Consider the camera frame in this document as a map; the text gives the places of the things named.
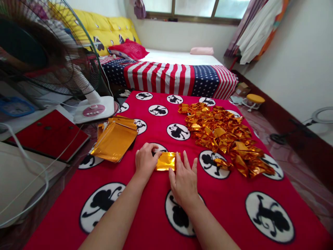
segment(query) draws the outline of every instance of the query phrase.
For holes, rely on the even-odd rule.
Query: white wall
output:
[[[190,52],[192,47],[213,47],[214,57],[221,63],[229,65],[229,61],[225,61],[223,55],[237,26],[138,20],[133,7],[126,5],[127,15],[132,19],[144,47],[187,52]]]
[[[332,23],[332,0],[295,0],[261,60],[240,72],[297,119],[309,119],[333,106]],[[309,128],[333,145],[332,124]]]
[[[73,9],[95,12],[107,17],[126,16],[127,0],[66,0]]]

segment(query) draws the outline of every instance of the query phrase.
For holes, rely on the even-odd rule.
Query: red pillow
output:
[[[129,39],[126,39],[123,44],[110,46],[108,51],[110,54],[116,54],[125,58],[129,57],[133,60],[140,60],[149,54],[145,47]]]

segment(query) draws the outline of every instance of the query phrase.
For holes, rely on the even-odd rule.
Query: white mattress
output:
[[[146,49],[149,54],[140,61],[184,65],[222,65],[215,57],[208,55],[192,55],[189,52],[172,52]]]

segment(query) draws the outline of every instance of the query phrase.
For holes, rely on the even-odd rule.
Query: pile of gold paper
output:
[[[180,104],[179,113],[190,113],[185,118],[186,127],[197,139],[195,144],[217,152],[221,150],[231,156],[232,163],[221,159],[214,160],[220,168],[230,170],[235,167],[246,177],[260,173],[274,175],[275,171],[260,158],[264,152],[253,146],[251,132],[241,124],[243,117],[235,116],[223,107],[214,106],[212,110],[202,102],[191,105]]]
[[[134,119],[115,116],[99,124],[97,142],[91,154],[111,162],[119,162],[138,134]]]

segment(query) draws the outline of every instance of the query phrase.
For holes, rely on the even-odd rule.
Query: yellow headboard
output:
[[[65,19],[68,23],[67,28],[78,37],[82,44],[87,44],[87,40],[83,40],[86,37],[83,29],[79,26],[78,21],[70,13],[69,9],[61,7],[61,10],[59,10],[60,7],[58,5],[52,5],[51,8],[55,12],[61,13],[62,18],[59,15],[58,19],[62,21]],[[102,45],[97,46],[97,52],[100,56],[108,55],[109,46],[123,43],[127,38],[141,44],[129,18],[105,17],[93,12],[76,9],[74,12],[86,28],[91,40],[102,43]]]

